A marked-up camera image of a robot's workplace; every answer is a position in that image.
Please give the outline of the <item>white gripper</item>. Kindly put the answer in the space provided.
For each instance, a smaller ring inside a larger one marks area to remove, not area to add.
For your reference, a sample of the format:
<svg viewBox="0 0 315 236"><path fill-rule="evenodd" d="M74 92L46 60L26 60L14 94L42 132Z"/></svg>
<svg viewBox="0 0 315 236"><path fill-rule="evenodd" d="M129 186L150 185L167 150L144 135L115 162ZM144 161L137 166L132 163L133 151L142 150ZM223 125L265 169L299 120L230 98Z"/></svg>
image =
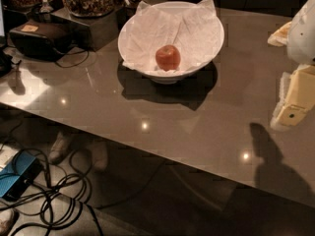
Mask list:
<svg viewBox="0 0 315 236"><path fill-rule="evenodd" d="M279 102L270 123L276 131L298 125L315 106L315 0L307 0L291 22L273 32L267 42L286 46L288 57L299 64L292 73L283 73Z"/></svg>

